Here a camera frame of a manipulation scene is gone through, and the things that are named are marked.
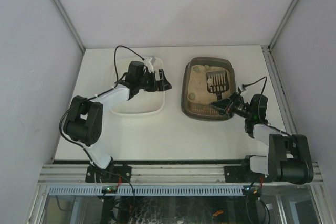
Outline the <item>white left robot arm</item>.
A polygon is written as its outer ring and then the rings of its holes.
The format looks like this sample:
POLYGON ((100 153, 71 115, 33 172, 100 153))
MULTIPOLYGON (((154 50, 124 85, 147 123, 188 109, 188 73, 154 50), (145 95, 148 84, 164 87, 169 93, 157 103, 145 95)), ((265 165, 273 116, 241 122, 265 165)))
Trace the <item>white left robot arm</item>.
POLYGON ((157 79, 152 58, 131 61, 128 70, 115 82, 111 89, 91 98, 75 96, 59 122, 59 132, 69 143, 79 146, 88 156, 90 164, 106 174, 112 174, 114 160, 105 150, 100 139, 103 114, 114 106, 131 100, 140 90, 164 92, 172 89, 164 70, 158 69, 157 79))

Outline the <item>black slotted litter scoop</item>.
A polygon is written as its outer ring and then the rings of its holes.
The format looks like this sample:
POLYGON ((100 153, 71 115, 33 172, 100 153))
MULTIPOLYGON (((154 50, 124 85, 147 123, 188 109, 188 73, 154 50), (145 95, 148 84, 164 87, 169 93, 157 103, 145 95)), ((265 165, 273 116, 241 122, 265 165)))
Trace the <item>black slotted litter scoop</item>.
POLYGON ((222 94, 229 91, 230 83, 226 70, 208 72, 206 74, 207 91, 216 95, 217 101, 222 100, 222 94), (207 79, 212 78, 213 84, 209 85, 207 79))

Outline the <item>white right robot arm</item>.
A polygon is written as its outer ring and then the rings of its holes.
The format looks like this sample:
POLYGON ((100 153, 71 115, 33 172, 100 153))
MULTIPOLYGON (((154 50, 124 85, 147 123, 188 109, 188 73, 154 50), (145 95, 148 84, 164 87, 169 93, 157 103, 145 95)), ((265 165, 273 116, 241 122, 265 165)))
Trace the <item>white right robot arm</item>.
POLYGON ((272 126, 266 119, 267 102, 263 94, 253 95, 247 103, 239 93, 233 93, 210 106, 220 114, 244 118, 244 129, 249 137, 268 146, 266 156, 246 156, 250 173, 266 175, 272 182, 296 185, 312 182, 314 171, 307 137, 272 126))

